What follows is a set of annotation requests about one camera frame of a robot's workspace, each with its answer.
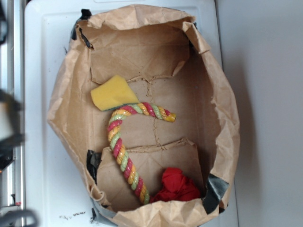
white wall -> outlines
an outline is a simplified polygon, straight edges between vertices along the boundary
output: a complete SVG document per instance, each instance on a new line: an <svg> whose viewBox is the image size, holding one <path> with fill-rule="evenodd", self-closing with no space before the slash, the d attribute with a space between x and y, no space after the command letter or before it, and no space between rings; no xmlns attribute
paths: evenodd
<svg viewBox="0 0 303 227"><path fill-rule="evenodd" d="M303 226L303 1L216 4L241 119L239 225Z"/></svg>

black tape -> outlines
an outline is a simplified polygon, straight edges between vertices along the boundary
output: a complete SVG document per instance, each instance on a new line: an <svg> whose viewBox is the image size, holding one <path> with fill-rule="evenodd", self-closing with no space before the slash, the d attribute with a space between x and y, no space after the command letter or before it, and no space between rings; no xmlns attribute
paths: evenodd
<svg viewBox="0 0 303 227"><path fill-rule="evenodd" d="M229 187L229 183L213 174L210 174L207 179L206 187L207 192L203 199L203 206L207 214L210 214L219 205Z"/></svg>
<svg viewBox="0 0 303 227"><path fill-rule="evenodd" d="M91 17L91 11L89 9L81 9L82 16L76 21L72 31L71 31L71 39L76 40L76 25L79 21L88 20Z"/></svg>
<svg viewBox="0 0 303 227"><path fill-rule="evenodd" d="M90 48L90 47L91 47L90 42L89 42L89 40L85 37L85 35L82 33L82 29L80 28L79 31L80 31L80 33L81 33L81 38L82 38L83 41L85 42L86 46L87 46L88 48Z"/></svg>
<svg viewBox="0 0 303 227"><path fill-rule="evenodd" d="M101 153L96 153L93 150L88 150L86 155L86 168L96 184L97 184L97 171L100 162L101 162Z"/></svg>

paper bag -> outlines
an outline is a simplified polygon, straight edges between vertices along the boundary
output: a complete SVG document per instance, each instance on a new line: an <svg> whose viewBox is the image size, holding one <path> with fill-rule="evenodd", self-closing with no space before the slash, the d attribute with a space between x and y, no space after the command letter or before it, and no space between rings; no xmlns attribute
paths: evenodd
<svg viewBox="0 0 303 227"><path fill-rule="evenodd" d="M87 10L82 13L58 72L48 122L77 166L100 214L119 226L138 227L198 226L218 216L228 205L238 161L240 123L233 91L193 24L195 18L145 5L94 16ZM102 165L97 184L90 176L87 151L104 150L105 155L111 115L93 105L90 91L115 74L126 78L141 102L177 114L174 123L138 114L128 117L121 129L125 146L159 152L188 138L187 143L196 147L195 167L202 175L197 183L201 199L159 201L138 208L124 204L120 208L114 206L113 196L107 195L108 189L102 190L102 178L109 177L102 175ZM166 166L165 159L157 159ZM148 166L140 168L140 174L151 175ZM107 179L106 187L114 189L115 175L110 177L113 180Z"/></svg>

rope toy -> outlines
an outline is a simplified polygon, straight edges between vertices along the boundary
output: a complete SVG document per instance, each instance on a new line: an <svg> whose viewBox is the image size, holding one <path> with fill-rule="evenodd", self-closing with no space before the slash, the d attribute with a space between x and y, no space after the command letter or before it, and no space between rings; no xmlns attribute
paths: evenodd
<svg viewBox="0 0 303 227"><path fill-rule="evenodd" d="M136 103L130 105L124 105L119 109L116 109L109 120L108 130L108 141L110 148L113 151L113 155L120 165L120 169L124 174L125 179L131 186L135 195L139 197L142 204L150 203L149 191L143 182L143 179L139 176L136 171L136 167L132 160L129 158L128 152L125 150L125 146L121 139L121 124L123 120L132 114L144 114L156 117L160 120L167 122L174 122L176 115L169 112L168 110L149 103Z"/></svg>

metal frame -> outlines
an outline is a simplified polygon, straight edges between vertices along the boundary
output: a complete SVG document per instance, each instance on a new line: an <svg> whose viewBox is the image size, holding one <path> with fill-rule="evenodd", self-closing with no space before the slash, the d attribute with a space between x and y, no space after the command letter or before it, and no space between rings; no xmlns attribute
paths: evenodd
<svg viewBox="0 0 303 227"><path fill-rule="evenodd" d="M1 4L8 23L8 35L7 41L0 46L0 88L24 103L24 9L27 0L2 0ZM20 116L20 133L24 133L23 111ZM26 207L24 144L14 148L14 159L0 174L0 215ZM24 218L16 223L16 226L25 225Z"/></svg>

